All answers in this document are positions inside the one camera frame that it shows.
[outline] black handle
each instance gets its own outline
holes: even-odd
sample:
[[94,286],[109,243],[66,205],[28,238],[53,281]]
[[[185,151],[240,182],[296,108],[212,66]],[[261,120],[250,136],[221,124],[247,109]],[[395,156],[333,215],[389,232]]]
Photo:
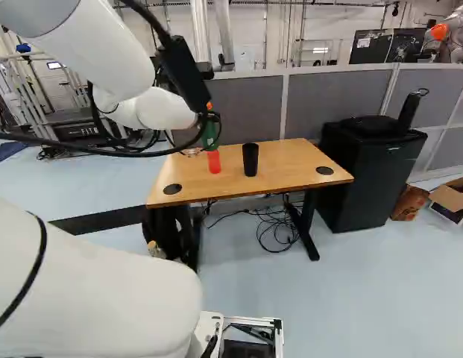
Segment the black handle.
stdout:
[[217,342],[218,342],[218,335],[215,334],[213,335],[213,337],[211,337],[210,341],[208,342],[208,345],[204,349],[203,354],[201,354],[201,358],[210,358],[211,353],[213,353]]

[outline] black cup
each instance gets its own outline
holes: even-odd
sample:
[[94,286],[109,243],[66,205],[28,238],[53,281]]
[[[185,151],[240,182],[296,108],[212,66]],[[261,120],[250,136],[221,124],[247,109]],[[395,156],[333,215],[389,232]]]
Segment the black cup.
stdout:
[[243,144],[243,165],[247,177],[255,177],[258,172],[259,146],[256,143]]

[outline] cardboard box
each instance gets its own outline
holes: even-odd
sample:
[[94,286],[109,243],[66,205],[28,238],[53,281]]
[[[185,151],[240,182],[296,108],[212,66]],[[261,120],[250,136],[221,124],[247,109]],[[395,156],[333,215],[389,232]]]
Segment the cardboard box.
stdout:
[[407,184],[395,205],[391,219],[398,222],[410,222],[415,219],[420,208],[425,205],[428,195],[426,190]]
[[463,178],[440,185],[429,199],[432,211],[457,225],[463,224]]

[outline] sticker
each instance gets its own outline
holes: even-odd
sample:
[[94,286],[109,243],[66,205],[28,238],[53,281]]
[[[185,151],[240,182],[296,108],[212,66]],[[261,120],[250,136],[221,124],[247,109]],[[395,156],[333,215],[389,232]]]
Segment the sticker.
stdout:
[[371,38],[364,37],[363,39],[357,40],[357,48],[371,47]]

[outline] blue object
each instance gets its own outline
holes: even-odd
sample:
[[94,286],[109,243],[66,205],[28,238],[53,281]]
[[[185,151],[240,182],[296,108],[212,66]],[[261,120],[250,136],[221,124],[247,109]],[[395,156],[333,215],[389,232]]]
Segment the blue object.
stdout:
[[27,43],[21,43],[19,45],[16,45],[16,51],[18,51],[21,54],[24,54],[25,52],[31,52],[31,47]]
[[20,142],[6,142],[0,145],[0,162],[7,159],[11,155],[26,148],[27,144]]

